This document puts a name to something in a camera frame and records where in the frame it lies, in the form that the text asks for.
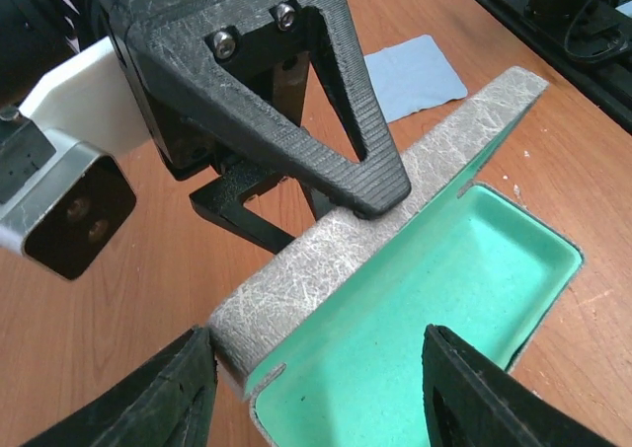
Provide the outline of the grey glasses case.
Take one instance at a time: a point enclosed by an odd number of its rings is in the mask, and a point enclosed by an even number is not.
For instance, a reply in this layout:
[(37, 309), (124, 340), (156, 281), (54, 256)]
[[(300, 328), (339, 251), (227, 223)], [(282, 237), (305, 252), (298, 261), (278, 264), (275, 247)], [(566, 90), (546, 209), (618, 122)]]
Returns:
[(270, 445), (427, 445), (428, 325), (513, 365), (583, 257), (476, 178), (546, 86), (506, 70), (403, 153), (399, 205), (330, 211), (212, 313), (220, 370)]

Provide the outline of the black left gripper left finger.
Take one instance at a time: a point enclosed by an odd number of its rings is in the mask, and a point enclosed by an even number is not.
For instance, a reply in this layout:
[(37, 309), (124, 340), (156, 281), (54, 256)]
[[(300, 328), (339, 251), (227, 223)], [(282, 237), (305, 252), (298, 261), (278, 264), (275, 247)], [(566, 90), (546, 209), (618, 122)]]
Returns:
[(204, 446), (217, 390), (209, 329), (192, 327), (27, 446)]

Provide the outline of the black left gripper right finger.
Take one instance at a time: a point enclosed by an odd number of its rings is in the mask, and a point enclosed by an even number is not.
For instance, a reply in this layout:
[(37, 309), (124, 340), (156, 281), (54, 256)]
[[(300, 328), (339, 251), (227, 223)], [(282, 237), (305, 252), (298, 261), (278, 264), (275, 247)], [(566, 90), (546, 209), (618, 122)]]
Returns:
[(426, 327), (424, 410), (432, 446), (610, 446), (542, 401), (445, 326)]

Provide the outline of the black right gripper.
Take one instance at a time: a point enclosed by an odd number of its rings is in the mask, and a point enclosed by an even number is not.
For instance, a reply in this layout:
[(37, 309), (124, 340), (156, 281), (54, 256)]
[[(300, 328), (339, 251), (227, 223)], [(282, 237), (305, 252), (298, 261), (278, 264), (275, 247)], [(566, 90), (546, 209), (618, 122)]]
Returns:
[(295, 237), (245, 202), (285, 176), (368, 219), (409, 194), (347, 0), (90, 1), (172, 174), (239, 162), (202, 219), (276, 255)]

